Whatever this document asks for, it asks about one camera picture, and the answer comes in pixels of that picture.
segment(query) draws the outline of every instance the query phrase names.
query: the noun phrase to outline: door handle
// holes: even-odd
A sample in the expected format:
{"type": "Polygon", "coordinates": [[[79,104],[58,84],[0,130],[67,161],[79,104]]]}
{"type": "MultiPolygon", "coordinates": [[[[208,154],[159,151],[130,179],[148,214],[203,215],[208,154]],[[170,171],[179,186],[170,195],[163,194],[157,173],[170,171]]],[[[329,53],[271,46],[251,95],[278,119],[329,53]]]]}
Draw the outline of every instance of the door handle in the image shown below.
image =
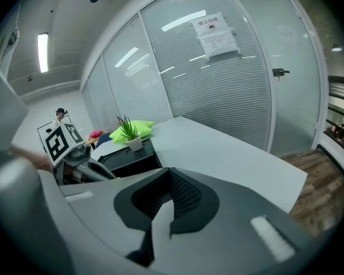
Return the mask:
{"type": "Polygon", "coordinates": [[[277,76],[280,80],[281,76],[286,75],[286,73],[291,73],[289,70],[284,70],[283,68],[273,68],[273,76],[277,76]]]}

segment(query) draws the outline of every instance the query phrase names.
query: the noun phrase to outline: window blinds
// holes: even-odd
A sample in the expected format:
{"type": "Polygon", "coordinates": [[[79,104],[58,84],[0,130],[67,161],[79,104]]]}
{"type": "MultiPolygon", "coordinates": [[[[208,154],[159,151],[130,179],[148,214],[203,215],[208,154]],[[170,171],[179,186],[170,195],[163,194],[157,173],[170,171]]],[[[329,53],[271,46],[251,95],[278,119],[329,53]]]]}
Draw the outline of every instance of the window blinds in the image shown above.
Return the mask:
{"type": "Polygon", "coordinates": [[[81,93],[83,95],[84,104],[87,109],[89,118],[91,119],[91,122],[93,124],[93,128],[95,130],[101,130],[102,125],[101,125],[101,122],[99,121],[96,108],[94,106],[94,102],[92,99],[91,90],[89,89],[88,81],[85,83],[83,91],[81,93]]]}
{"type": "Polygon", "coordinates": [[[116,130],[119,127],[117,120],[119,114],[105,76],[102,57],[98,58],[89,75],[88,82],[91,88],[95,109],[100,118],[102,130],[116,130]]]}
{"type": "Polygon", "coordinates": [[[174,117],[187,117],[266,150],[268,71],[259,42],[234,0],[157,0],[141,13],[174,117]],[[189,19],[218,11],[234,28],[241,54],[206,60],[189,19]]]}
{"type": "Polygon", "coordinates": [[[117,109],[130,120],[165,121],[172,112],[155,58],[138,16],[130,20],[103,52],[117,109]]]}

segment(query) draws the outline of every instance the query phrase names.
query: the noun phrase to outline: floor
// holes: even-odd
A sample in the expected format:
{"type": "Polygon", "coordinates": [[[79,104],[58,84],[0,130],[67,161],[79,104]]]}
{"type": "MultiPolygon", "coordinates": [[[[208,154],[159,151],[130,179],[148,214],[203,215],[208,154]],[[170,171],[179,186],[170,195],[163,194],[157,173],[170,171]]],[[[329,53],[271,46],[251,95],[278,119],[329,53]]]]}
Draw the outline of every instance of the floor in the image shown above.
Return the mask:
{"type": "Polygon", "coordinates": [[[316,237],[339,222],[344,213],[344,177],[320,150],[282,159],[308,174],[290,214],[316,237]]]}

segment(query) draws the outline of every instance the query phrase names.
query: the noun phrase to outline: white pot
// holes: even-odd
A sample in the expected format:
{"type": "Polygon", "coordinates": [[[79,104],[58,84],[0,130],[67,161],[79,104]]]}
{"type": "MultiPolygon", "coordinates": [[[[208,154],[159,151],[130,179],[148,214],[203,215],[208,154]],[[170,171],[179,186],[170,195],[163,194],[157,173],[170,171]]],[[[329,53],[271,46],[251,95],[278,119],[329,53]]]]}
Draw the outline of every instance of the white pot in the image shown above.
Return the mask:
{"type": "Polygon", "coordinates": [[[138,136],[134,140],[127,140],[126,143],[131,148],[131,150],[133,152],[136,152],[137,150],[140,150],[140,149],[143,148],[143,143],[142,143],[142,140],[141,140],[140,136],[138,136]]]}

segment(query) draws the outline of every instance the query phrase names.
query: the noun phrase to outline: green pillow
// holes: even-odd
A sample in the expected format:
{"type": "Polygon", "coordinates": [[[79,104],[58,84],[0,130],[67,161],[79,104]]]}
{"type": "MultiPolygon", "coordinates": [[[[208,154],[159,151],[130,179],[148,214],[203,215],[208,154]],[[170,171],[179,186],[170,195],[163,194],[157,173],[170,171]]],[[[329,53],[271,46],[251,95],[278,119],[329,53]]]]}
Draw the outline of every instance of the green pillow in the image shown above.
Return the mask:
{"type": "MultiPolygon", "coordinates": [[[[134,120],[131,121],[131,125],[132,127],[136,126],[137,133],[139,133],[140,137],[143,138],[151,133],[151,127],[154,125],[154,122],[134,120]]],[[[110,134],[110,138],[114,140],[115,144],[126,144],[127,139],[126,137],[122,136],[123,134],[124,133],[119,127],[112,134],[110,134]]]]}

